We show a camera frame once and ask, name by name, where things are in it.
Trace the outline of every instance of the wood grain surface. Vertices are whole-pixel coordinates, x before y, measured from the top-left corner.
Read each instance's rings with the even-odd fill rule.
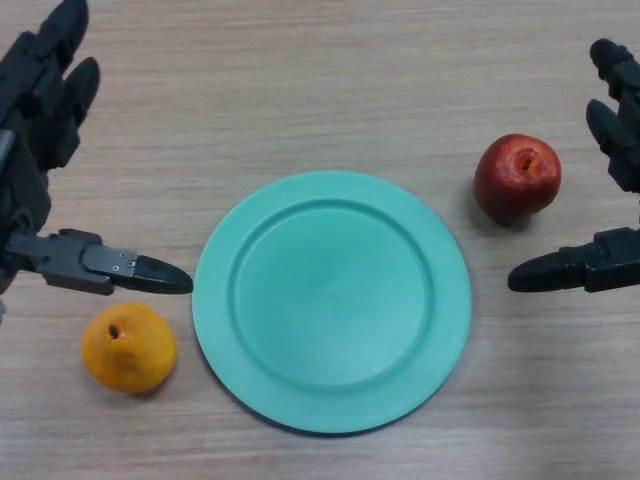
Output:
[[[0,51],[55,0],[2,0]],[[509,269],[634,225],[584,111],[606,97],[599,36],[640,53],[636,0],[91,0],[78,58],[100,94],[69,167],[51,178],[47,231],[101,233],[193,272],[235,203],[296,172],[384,177],[440,215],[474,284],[462,361],[423,408],[383,430],[319,439],[268,426],[213,380],[188,297],[103,298],[20,275],[0,327],[0,478],[640,478],[639,290],[517,295]],[[487,145],[507,132],[558,151],[556,202],[517,232],[473,207]],[[88,320],[148,301],[180,359],[151,398],[83,371]]]

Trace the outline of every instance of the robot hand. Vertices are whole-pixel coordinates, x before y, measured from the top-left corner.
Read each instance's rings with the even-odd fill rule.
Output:
[[[599,77],[619,102],[587,106],[587,124],[609,157],[609,175],[625,192],[640,193],[640,65],[623,46],[601,39],[591,46]],[[640,230],[596,233],[593,242],[529,260],[509,275],[509,288],[543,292],[584,286],[588,292],[640,284]]]
[[[51,210],[47,172],[63,168],[80,143],[78,128],[98,91],[89,58],[65,79],[89,21],[86,0],[65,0],[37,34],[25,32],[0,62],[0,294],[16,273],[48,284],[109,295],[116,286],[152,293],[193,290],[177,267],[106,247],[98,235],[37,233]]]

